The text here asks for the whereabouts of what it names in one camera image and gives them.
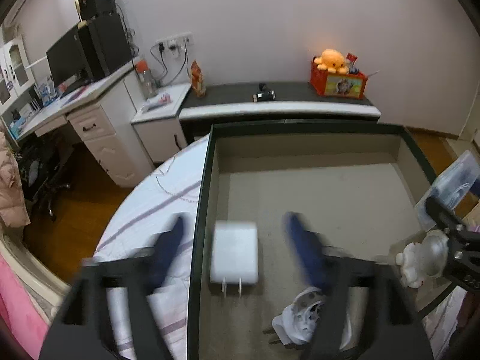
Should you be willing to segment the white wall charger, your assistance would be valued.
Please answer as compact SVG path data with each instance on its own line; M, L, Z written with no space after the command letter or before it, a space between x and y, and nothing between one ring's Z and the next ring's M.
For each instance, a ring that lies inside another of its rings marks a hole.
M258 229L254 222L217 221L211 246L210 282L221 285L224 297L229 284L238 287L259 281Z

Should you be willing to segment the white astronaut figurine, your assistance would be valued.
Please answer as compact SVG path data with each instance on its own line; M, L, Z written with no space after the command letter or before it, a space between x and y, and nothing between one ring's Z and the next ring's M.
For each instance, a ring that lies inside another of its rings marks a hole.
M428 278L443 274L448 261L448 236L440 230L426 233L422 242L411 242L395 256L404 287L419 289Z

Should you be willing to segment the clear plastic storage box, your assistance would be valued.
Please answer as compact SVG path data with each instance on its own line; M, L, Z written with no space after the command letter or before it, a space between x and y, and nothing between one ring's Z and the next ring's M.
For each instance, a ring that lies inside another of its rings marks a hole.
M435 179L420 201L416 203L416 215L421 227L429 231L435 226L425 208L428 197L438 198L443 205L453 210L468 192L479 197L479 164L473 154L466 150Z

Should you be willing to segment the black and pink tray box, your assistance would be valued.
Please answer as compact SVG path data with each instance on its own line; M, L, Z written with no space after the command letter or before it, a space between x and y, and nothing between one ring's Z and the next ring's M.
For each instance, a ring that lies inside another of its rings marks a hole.
M400 126L369 122L264 122L212 127L195 223L187 322L189 359L301 359L306 345L269 343L266 328L307 282L285 227L301 216L327 255L394 269L394 252L421 233L414 207L434 170ZM259 281L210 282L217 221L254 222ZM448 286L416 295L421 322ZM356 347L368 289L349 289L340 350Z

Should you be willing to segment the striped white tablecloth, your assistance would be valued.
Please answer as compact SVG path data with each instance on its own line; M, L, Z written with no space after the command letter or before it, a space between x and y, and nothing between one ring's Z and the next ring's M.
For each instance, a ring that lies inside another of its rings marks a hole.
M110 219L94 252L100 261L128 258L152 246L178 215L184 215L184 236L166 280L147 298L174 359L187 356L194 226L208 140L204 136L189 145L137 185Z

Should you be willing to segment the red cartoon storage crate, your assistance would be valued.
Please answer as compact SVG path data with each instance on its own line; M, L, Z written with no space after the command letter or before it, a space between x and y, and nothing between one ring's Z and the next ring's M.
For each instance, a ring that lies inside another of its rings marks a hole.
M339 97L361 100L368 77L362 72L358 74L341 75L321 71L314 62L311 62L311 76L309 83L319 96Z

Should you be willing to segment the white side cabinet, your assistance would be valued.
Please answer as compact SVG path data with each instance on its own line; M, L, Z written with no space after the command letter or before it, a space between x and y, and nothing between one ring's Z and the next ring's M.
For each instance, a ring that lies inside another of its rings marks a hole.
M155 164L161 164L185 149L187 142L180 112L190 84L171 85L147 99L131 120L131 125Z

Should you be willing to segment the white desk with drawers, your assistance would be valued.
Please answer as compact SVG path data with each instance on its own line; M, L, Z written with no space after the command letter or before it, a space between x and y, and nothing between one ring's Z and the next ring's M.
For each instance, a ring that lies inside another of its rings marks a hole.
M135 68L126 63L43 108L24 125L19 139L68 125L118 186L133 188L154 170L131 124L144 99Z

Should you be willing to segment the orange octopus plush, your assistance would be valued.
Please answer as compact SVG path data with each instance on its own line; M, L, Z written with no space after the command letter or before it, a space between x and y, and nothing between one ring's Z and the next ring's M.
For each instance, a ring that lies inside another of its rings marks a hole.
M345 58L336 49L325 49L320 56L315 57L313 63L320 71L341 75L346 75L349 72Z

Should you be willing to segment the black white TV cabinet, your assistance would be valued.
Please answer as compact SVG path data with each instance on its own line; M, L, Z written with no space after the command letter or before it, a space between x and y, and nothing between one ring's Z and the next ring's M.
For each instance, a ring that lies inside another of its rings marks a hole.
M333 119L379 121L381 112L366 97L360 100L323 97L308 82L270 82L272 101L254 102L261 92L256 83L214 85L197 98L189 93L179 120L185 139L191 143L210 132L212 125L278 119Z

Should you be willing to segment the black massage gun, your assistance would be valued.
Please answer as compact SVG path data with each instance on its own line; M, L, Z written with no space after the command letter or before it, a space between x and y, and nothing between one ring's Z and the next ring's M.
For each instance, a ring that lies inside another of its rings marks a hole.
M259 83L258 91L252 95L253 102L272 102L276 100L276 93L265 83Z

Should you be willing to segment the white glass door cabinet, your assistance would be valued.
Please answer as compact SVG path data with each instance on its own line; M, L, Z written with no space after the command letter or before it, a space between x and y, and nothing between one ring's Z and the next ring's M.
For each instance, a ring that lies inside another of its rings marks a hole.
M1 46L1 114L35 84L22 36Z

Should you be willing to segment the black computer monitor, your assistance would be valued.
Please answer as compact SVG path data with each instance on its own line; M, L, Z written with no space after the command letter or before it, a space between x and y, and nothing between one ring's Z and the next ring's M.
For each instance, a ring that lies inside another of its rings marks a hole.
M64 93L70 93L89 83L77 30L74 25L46 52L53 82L57 88L65 84Z

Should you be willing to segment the black speaker box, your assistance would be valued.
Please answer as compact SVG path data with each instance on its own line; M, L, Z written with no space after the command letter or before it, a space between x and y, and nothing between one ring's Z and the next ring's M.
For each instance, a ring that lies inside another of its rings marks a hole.
M82 20L90 20L116 11L115 0L77 0L77 6Z

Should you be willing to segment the white wall socket strip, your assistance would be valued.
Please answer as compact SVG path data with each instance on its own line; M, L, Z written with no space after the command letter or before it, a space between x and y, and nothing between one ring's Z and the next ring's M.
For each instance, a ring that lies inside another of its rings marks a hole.
M194 37L191 32L186 32L157 39L155 43L157 45L163 45L163 48L166 50L169 50L171 47L189 47L193 45Z

